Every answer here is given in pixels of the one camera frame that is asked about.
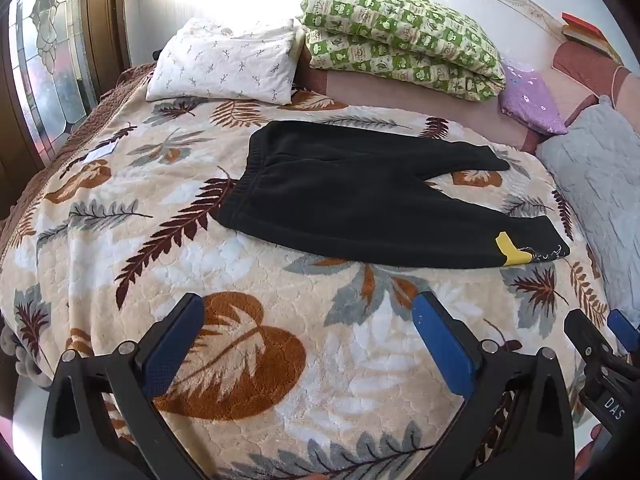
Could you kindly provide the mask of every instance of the blue gripper pad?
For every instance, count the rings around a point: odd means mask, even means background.
[[[182,307],[182,311],[175,319],[170,319],[172,311],[159,322],[170,322],[170,325],[160,335],[143,364],[142,392],[148,399],[163,396],[167,392],[204,323],[204,304],[201,297],[186,294],[174,309],[179,307]]]
[[[412,317],[449,390],[467,400],[474,392],[475,370],[462,345],[421,294],[415,297]]]
[[[640,332],[618,309],[609,313],[607,326],[627,352],[636,352],[640,348]]]

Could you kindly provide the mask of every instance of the purple pillow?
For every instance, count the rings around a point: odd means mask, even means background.
[[[507,81],[499,97],[502,113],[543,135],[565,134],[558,107],[538,72],[503,66]]]

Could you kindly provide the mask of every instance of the book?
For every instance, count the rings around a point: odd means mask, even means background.
[[[562,13],[562,19],[573,30],[581,30],[583,34],[594,36],[602,41],[607,41],[607,38],[604,37],[602,31],[595,25],[591,25],[591,23],[585,22],[584,20],[576,18],[572,14],[567,14],[566,12]]]
[[[607,40],[601,40],[600,38],[595,38],[590,34],[585,34],[582,31],[575,30],[571,28],[569,25],[564,25],[562,27],[562,33],[569,39],[577,41],[581,44],[589,46],[594,50],[604,54],[607,57],[610,57],[616,63],[622,65],[622,58],[618,55],[615,49],[610,45]]]

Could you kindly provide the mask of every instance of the brown blanket edge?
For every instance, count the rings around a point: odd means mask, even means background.
[[[69,136],[58,156],[53,159],[49,166],[40,170],[31,178],[18,199],[18,202],[12,207],[9,217],[4,222],[4,228],[0,235],[0,254],[2,255],[2,260],[4,260],[4,251],[7,244],[19,224],[22,215],[24,215],[30,207],[31,202],[37,197],[50,177],[108,124],[115,113],[127,101],[130,94],[153,70],[155,65],[155,63],[145,63],[125,70],[120,74],[116,88],[102,96],[102,100],[91,111],[84,123]]]

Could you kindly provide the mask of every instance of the screw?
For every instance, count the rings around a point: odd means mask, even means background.
[[[120,352],[122,355],[130,354],[131,352],[133,352],[135,347],[136,345],[132,341],[125,341],[124,343],[121,343],[120,346],[118,346],[118,352]]]
[[[74,357],[76,357],[75,350],[67,350],[62,354],[62,360],[65,363],[68,363],[69,361],[73,360]]]
[[[485,339],[482,341],[482,350],[487,352],[488,354],[495,354],[498,351],[498,343],[495,341],[491,341],[490,339]]]
[[[547,359],[555,359],[556,358],[556,353],[553,351],[553,349],[549,348],[548,346],[545,346],[542,349],[542,355],[544,357],[546,357]]]

